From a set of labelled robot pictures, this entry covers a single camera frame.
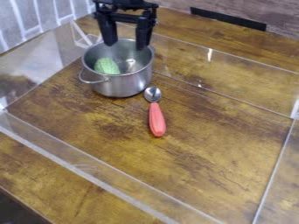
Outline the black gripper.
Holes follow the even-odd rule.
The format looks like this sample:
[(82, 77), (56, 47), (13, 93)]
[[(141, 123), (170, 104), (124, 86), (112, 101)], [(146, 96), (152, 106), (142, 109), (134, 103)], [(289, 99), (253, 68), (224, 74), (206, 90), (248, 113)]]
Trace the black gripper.
[[(96, 5), (94, 19), (97, 20), (101, 37), (106, 46), (117, 42), (116, 21), (134, 23), (136, 49), (142, 50), (150, 42), (152, 31), (156, 24), (156, 10), (158, 5), (145, 0), (92, 0)], [(117, 11), (138, 11), (138, 16), (125, 15)]]

